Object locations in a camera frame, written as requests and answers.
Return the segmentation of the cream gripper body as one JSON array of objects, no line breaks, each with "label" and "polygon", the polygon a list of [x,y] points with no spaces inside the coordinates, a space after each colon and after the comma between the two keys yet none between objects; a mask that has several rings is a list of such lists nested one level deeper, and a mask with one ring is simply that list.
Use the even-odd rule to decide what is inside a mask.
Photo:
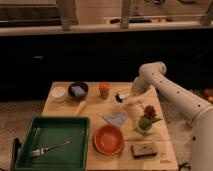
[{"label": "cream gripper body", "polygon": [[143,111],[139,108],[141,103],[142,100],[137,97],[128,97],[126,100],[125,110],[133,121],[137,121],[143,114]]}]

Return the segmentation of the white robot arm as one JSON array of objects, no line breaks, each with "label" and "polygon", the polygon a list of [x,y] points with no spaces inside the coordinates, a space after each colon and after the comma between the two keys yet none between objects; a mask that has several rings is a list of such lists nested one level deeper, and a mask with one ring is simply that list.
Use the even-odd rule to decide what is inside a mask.
[{"label": "white robot arm", "polygon": [[131,96],[144,94],[153,85],[178,107],[193,125],[190,171],[213,171],[213,104],[167,79],[166,71],[163,62],[141,65]]}]

